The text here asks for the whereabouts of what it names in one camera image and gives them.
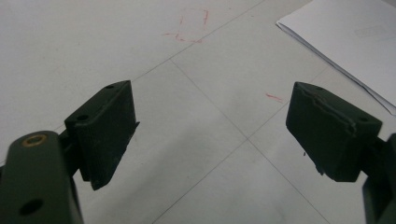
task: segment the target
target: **red mark on floor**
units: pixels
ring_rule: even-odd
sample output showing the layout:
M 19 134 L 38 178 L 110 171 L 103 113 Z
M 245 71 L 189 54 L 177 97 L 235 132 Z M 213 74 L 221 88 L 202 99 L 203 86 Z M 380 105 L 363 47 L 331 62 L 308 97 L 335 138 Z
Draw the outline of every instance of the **red mark on floor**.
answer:
M 282 98 L 279 98 L 279 97 L 277 97 L 277 96 L 274 96 L 274 95 L 271 95 L 271 94 L 268 94 L 268 93 L 265 93 L 265 95 L 268 96 L 269 98 L 274 99 L 274 100 L 276 100 L 277 102 L 283 104 L 283 99 L 282 99 Z
M 177 33 L 163 35 L 174 35 L 175 39 L 180 42 L 202 43 L 208 18 L 208 10 L 184 8 Z

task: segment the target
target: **paper sheet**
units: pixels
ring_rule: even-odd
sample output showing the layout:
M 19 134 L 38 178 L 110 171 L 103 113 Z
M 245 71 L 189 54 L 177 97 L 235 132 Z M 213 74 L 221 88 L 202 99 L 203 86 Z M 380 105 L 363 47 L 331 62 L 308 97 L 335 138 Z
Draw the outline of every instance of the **paper sheet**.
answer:
M 380 0 L 314 0 L 276 24 L 396 115 L 396 7 Z

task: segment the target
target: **floor tile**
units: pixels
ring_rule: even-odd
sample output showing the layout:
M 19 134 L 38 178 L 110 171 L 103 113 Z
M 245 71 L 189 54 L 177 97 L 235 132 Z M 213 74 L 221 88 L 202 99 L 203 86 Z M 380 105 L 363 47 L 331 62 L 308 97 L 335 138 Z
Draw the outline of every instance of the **floor tile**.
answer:
M 152 223 L 246 140 L 171 62 L 133 92 L 141 123 L 110 184 L 75 176 L 87 223 Z
M 327 222 L 246 142 L 155 223 Z
M 286 128 L 288 109 L 289 105 L 283 107 L 250 141 L 330 223 L 364 223 L 361 186 L 365 174 L 357 183 L 336 183 L 320 175 Z
M 177 33 L 199 40 L 260 1 L 3 1 L 0 162 L 14 139 L 55 130 L 104 86 L 193 44 Z
M 289 100 L 294 81 L 328 66 L 276 27 L 292 8 L 265 1 L 172 59 L 246 136 Z
M 313 84 L 344 98 L 385 121 L 380 137 L 387 140 L 396 132 L 392 115 L 355 82 L 329 67 Z M 357 183 L 335 183 L 317 172 L 314 163 L 286 128 L 286 105 L 250 141 L 331 223 L 364 223 L 361 174 Z

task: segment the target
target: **white paper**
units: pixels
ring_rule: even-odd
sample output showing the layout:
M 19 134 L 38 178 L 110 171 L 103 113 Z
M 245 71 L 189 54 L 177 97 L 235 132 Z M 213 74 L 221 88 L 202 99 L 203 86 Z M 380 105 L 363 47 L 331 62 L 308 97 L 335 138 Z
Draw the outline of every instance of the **white paper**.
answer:
M 314 0 L 276 24 L 396 115 L 396 7 L 380 0 Z

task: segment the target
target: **red marking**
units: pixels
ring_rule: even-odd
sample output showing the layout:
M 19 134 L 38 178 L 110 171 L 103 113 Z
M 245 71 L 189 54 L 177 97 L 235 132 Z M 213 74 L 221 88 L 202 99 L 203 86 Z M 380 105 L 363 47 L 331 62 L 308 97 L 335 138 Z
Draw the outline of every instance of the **red marking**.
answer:
M 269 98 L 272 98 L 272 99 L 276 100 L 279 103 L 283 103 L 283 99 L 282 98 L 279 98 L 277 96 L 274 96 L 274 95 L 271 95 L 271 94 L 268 94 L 268 93 L 265 93 L 265 95 L 268 96 Z
M 187 39 L 185 38 L 185 31 L 183 31 L 184 29 L 182 29 L 182 28 L 185 28 L 185 26 L 187 26 L 187 25 L 189 25 L 189 20 L 187 20 L 187 24 L 184 24 L 184 23 L 186 23 L 185 22 L 185 17 L 187 16 L 187 19 L 189 18 L 189 14 L 187 14 L 187 12 L 186 12 L 186 8 L 184 8 L 184 12 L 183 12 L 183 15 L 181 15 L 181 18 L 180 18 L 180 21 L 179 21 L 179 27 L 178 27 L 178 31 L 177 31 L 177 33 L 176 34 L 163 34 L 163 35 L 174 35 L 175 36 L 175 39 L 177 40 L 177 41 L 180 41 L 180 42 L 191 42 L 191 43 L 202 43 L 202 39 L 199 39 L 199 40 L 196 40 L 196 39 L 194 39 L 194 38 L 192 38 L 192 39 L 190 39 L 190 38 L 188 38 L 187 37 Z M 204 24 L 202 24 L 202 27 L 201 27 L 201 29 L 202 29 L 202 31 L 203 30 L 205 30 L 206 29 L 206 25 L 207 25 L 207 19 L 209 18 L 209 11 L 208 10 L 205 10 L 205 9 L 196 9 L 196 8 L 190 8 L 190 10 L 199 10 L 199 11 L 202 11 L 202 12 L 204 12 L 205 14 L 203 15 L 204 17 L 203 17 L 203 20 L 204 20 Z

